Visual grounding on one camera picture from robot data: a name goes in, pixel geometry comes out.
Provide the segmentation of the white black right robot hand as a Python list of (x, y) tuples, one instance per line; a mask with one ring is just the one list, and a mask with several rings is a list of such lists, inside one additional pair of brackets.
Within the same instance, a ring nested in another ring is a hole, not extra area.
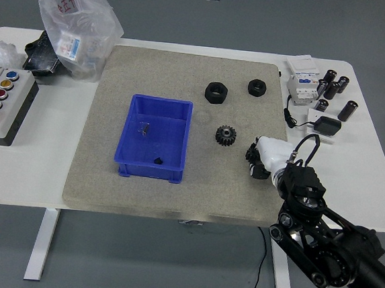
[(249, 173), (254, 179), (271, 178), (274, 185), (286, 169), (294, 145), (285, 140), (260, 136), (248, 148), (245, 158), (249, 162)]

